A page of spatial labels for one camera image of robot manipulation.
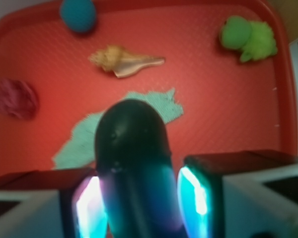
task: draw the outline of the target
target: red fabric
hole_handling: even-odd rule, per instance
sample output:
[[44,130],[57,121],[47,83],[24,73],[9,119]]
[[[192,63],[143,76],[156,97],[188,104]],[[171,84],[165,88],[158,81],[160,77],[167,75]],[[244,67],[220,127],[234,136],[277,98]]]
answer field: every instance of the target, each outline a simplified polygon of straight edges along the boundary
[[31,119],[37,109],[37,97],[27,83],[8,78],[0,81],[0,113],[19,119]]

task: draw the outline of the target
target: seashell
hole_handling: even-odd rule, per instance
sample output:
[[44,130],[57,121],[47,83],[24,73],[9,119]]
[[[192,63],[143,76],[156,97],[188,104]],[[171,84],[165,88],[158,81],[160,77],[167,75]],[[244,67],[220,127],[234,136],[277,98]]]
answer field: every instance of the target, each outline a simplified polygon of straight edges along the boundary
[[124,47],[109,45],[106,49],[92,54],[89,61],[102,67],[105,72],[113,71],[118,78],[124,78],[137,73],[142,68],[162,65],[165,58],[137,55]]

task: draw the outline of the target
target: teal cloth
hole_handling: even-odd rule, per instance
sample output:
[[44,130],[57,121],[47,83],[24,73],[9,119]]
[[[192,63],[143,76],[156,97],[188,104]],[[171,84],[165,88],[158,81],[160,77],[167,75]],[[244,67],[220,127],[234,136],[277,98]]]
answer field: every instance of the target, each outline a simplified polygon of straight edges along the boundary
[[[166,93],[149,92],[141,94],[129,92],[125,99],[138,99],[151,105],[165,124],[183,115],[183,108],[174,101],[175,90]],[[69,141],[53,157],[55,169],[79,168],[94,160],[94,138],[96,127],[104,112],[89,114],[78,122],[72,130]]]

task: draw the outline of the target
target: glowing light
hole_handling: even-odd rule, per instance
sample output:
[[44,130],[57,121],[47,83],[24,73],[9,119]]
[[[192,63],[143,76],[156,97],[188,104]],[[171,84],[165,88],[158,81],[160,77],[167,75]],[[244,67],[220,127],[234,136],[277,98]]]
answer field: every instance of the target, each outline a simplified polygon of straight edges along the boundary
[[184,177],[194,186],[195,193],[195,209],[196,212],[205,215],[208,212],[207,206],[207,193],[205,188],[201,186],[197,177],[189,170],[188,167],[183,167],[180,172],[184,175]]
[[81,238],[105,238],[107,215],[98,177],[92,177],[81,193],[76,203],[76,212]]
[[188,237],[212,237],[208,187],[201,184],[188,167],[183,167],[178,175],[177,190],[179,207]]

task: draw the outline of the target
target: teal ball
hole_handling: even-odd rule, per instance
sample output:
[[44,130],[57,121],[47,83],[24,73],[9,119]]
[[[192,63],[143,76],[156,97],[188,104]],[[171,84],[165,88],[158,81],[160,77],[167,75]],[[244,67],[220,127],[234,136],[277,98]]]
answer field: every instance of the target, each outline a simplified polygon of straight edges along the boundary
[[97,18],[97,12],[91,0],[64,0],[60,15],[64,23],[78,33],[91,30]]

